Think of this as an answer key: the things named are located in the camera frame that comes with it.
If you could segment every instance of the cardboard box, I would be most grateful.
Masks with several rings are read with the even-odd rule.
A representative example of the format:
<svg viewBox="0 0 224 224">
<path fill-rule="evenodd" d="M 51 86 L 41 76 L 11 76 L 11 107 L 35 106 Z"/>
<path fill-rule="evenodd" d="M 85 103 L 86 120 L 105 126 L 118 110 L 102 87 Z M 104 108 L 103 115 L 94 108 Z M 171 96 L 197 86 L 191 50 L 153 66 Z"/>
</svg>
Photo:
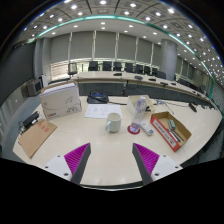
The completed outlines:
<svg viewBox="0 0 224 224">
<path fill-rule="evenodd" d="M 182 141 L 181 138 L 176 135 L 180 139 L 180 142 L 177 142 L 175 138 L 169 133 L 169 131 L 167 130 L 170 129 L 168 124 L 169 119 L 174 121 L 176 126 L 175 131 L 182 137 L 182 139 L 184 139 L 184 141 Z M 174 152 L 176 152 L 182 145 L 184 145 L 186 141 L 191 137 L 190 131 L 169 112 L 152 114 L 150 123 L 162 135 L 162 137 Z"/>
<path fill-rule="evenodd" d="M 40 102 L 47 120 L 82 111 L 75 81 L 45 87 L 41 91 Z"/>
<path fill-rule="evenodd" d="M 131 113 L 131 115 L 134 116 L 135 106 L 137 101 L 140 99 L 140 96 L 144 96 L 146 98 L 147 106 L 149 106 L 151 109 L 150 112 L 147 112 L 147 115 L 151 115 L 155 113 L 156 111 L 155 106 L 153 105 L 148 95 L 136 95 L 136 96 L 128 96 L 127 109 Z"/>
</svg>

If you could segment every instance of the chair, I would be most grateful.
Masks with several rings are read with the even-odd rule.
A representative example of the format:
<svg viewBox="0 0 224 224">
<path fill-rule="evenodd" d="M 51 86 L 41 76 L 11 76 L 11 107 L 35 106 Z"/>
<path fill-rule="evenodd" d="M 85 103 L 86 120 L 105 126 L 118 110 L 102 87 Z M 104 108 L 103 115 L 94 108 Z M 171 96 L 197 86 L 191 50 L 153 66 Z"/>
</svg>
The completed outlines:
<svg viewBox="0 0 224 224">
<path fill-rule="evenodd" d="M 144 66 L 144 74 L 150 75 L 151 68 L 149 66 Z"/>
<path fill-rule="evenodd" d="M 77 70 L 77 64 L 76 63 L 69 63 L 68 64 L 68 75 L 71 77 L 75 74 L 78 73 L 78 70 Z"/>
<path fill-rule="evenodd" d="M 129 72 L 129 73 L 134 73 L 133 64 L 132 63 L 125 63 L 125 71 Z"/>
<path fill-rule="evenodd" d="M 152 75 L 156 75 L 157 74 L 157 68 L 152 68 Z"/>
<path fill-rule="evenodd" d="M 88 71 L 99 71 L 98 61 L 90 61 Z"/>
<path fill-rule="evenodd" d="M 121 71 L 122 65 L 121 62 L 114 62 L 113 71 Z"/>
<path fill-rule="evenodd" d="M 103 71 L 111 71 L 112 62 L 111 61 L 103 61 Z"/>
<path fill-rule="evenodd" d="M 143 65 L 136 65 L 135 73 L 143 75 Z"/>
<path fill-rule="evenodd" d="M 160 79 L 166 79 L 166 73 L 161 72 L 161 71 L 157 71 L 156 77 L 160 78 Z"/>
</svg>

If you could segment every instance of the bottle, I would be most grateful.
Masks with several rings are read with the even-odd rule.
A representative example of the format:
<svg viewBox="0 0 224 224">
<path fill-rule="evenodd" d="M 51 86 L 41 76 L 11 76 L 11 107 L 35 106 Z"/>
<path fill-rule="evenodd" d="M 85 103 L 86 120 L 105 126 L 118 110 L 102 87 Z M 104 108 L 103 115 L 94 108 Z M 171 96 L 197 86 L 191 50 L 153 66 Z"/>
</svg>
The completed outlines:
<svg viewBox="0 0 224 224">
<path fill-rule="evenodd" d="M 146 98 L 144 96 L 140 96 L 140 99 L 136 103 L 135 113 L 132 119 L 132 123 L 130 125 L 131 132 L 133 133 L 139 132 L 141 121 L 145 115 L 146 106 L 147 106 Z"/>
</svg>

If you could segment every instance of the white mug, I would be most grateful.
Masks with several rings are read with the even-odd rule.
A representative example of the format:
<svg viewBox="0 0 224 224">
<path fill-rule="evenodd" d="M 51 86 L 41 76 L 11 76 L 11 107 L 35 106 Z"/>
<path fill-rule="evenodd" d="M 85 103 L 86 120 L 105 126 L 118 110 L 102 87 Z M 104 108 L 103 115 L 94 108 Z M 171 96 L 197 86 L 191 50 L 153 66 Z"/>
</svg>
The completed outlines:
<svg viewBox="0 0 224 224">
<path fill-rule="evenodd" d="M 117 132 L 121 126 L 121 116 L 117 113 L 110 113 L 107 117 L 106 131 Z"/>
</svg>

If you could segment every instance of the paper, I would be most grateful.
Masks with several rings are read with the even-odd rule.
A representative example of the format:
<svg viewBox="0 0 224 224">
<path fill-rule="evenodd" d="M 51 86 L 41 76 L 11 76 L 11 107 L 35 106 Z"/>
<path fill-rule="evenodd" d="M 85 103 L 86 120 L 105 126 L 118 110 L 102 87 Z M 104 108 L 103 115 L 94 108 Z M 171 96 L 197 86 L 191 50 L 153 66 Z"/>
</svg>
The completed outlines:
<svg viewBox="0 0 224 224">
<path fill-rule="evenodd" d="M 107 118 L 110 113 L 118 113 L 122 119 L 121 106 L 111 104 L 89 104 L 85 117 Z"/>
</svg>

